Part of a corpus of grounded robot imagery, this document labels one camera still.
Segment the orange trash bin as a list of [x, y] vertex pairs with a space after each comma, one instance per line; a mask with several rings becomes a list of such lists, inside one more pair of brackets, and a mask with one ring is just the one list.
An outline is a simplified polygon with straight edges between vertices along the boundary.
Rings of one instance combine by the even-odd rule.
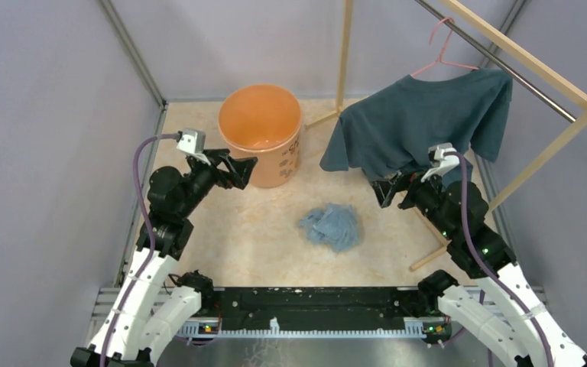
[[234, 158], [256, 157], [249, 183], [279, 187], [300, 165], [303, 114], [296, 96], [272, 84], [234, 91], [218, 114], [218, 130]]

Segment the blue plastic trash bag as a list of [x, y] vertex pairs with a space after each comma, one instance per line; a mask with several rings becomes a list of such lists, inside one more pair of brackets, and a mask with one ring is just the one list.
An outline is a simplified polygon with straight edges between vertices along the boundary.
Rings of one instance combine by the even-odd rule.
[[358, 218], [352, 205], [327, 203], [311, 209], [297, 222], [306, 239], [314, 245], [327, 245], [344, 252], [361, 242]]

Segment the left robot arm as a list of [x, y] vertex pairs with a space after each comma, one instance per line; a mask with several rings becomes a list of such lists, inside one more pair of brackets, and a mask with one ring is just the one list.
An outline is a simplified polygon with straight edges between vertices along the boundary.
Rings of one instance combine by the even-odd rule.
[[258, 159], [205, 149], [186, 161], [187, 173], [164, 166], [151, 175], [150, 207], [125, 281], [98, 333], [75, 348], [71, 366], [155, 366], [189, 318], [213, 309], [212, 281], [198, 271], [181, 275], [167, 301], [153, 306], [193, 232], [190, 215], [213, 187], [245, 189]]

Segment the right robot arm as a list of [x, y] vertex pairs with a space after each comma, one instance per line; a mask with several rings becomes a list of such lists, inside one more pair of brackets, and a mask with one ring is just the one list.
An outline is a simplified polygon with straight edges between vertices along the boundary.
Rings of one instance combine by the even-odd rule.
[[503, 238], [484, 222], [488, 210], [477, 186], [464, 179], [397, 174], [371, 182], [380, 207], [405, 194], [401, 209], [418, 209], [443, 237], [451, 260], [500, 310], [495, 316], [445, 271], [424, 278], [417, 295], [428, 315], [443, 313], [474, 335], [505, 366], [587, 366], [587, 352], [573, 342], [528, 284]]

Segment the teal t-shirt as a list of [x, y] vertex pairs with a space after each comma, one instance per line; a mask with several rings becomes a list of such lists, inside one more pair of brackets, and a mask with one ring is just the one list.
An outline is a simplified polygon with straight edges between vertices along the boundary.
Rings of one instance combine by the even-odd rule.
[[429, 149], [444, 143], [495, 162], [512, 92], [513, 80], [501, 70], [443, 81], [405, 76], [339, 115], [319, 165], [327, 172], [360, 169], [380, 180], [426, 170]]

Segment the pink clothes hanger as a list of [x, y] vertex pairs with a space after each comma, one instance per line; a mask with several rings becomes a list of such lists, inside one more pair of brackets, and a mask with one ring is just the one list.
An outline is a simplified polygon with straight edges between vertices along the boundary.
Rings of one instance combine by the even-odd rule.
[[[436, 36], [436, 32], [440, 26], [442, 26], [443, 24], [445, 26], [450, 25], [450, 24], [453, 25], [453, 21], [454, 21], [453, 17], [444, 17], [444, 18], [440, 19], [430, 34], [429, 44], [432, 44], [432, 42]], [[437, 65], [447, 65], [447, 66], [458, 67], [458, 68], [467, 69], [467, 70], [478, 70], [478, 67], [474, 67], [473, 65], [454, 63], [454, 62], [444, 60], [444, 54], [449, 46], [449, 42], [450, 42], [453, 34], [454, 34], [454, 30], [450, 29], [442, 47], [440, 48], [439, 53], [436, 56], [436, 59], [434, 61], [432, 61], [431, 63], [428, 63], [426, 66], [424, 66], [424, 67], [420, 68], [419, 70], [415, 71], [414, 73], [412, 73], [411, 74], [412, 77], [419, 76], [421, 73], [424, 73]]]

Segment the metal rack rod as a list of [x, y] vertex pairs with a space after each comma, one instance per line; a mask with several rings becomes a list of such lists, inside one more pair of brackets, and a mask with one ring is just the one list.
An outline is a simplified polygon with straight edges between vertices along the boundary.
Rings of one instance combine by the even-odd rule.
[[529, 81], [522, 74], [518, 73], [507, 62], [501, 59], [497, 52], [504, 51], [513, 57], [518, 63], [526, 67], [532, 73], [538, 75], [546, 84], [561, 93], [571, 102], [581, 108], [587, 107], [587, 94], [580, 88], [572, 84], [566, 78], [558, 74], [543, 61], [536, 58], [533, 54], [526, 51], [522, 46], [511, 40], [506, 34], [489, 24], [484, 18], [476, 14], [473, 10], [467, 8], [459, 1], [443, 1], [453, 14], [457, 15], [465, 23], [477, 30], [482, 36], [487, 38], [491, 45], [486, 47], [480, 41], [477, 41], [472, 35], [464, 31], [454, 21], [446, 21], [446, 26], [460, 36], [467, 44], [474, 47], [483, 57], [497, 66], [504, 72], [508, 73], [516, 82], [528, 90], [533, 96], [536, 96], [542, 103], [549, 106], [564, 119], [573, 123], [576, 117], [560, 105], [555, 99], [551, 98], [544, 91], [538, 88], [534, 83]]

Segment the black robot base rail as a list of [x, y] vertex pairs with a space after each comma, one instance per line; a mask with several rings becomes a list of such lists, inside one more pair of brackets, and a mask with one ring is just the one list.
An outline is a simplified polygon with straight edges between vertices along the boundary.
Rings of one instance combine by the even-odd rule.
[[216, 288], [177, 331], [218, 339], [420, 339], [444, 343], [452, 324], [412, 287]]

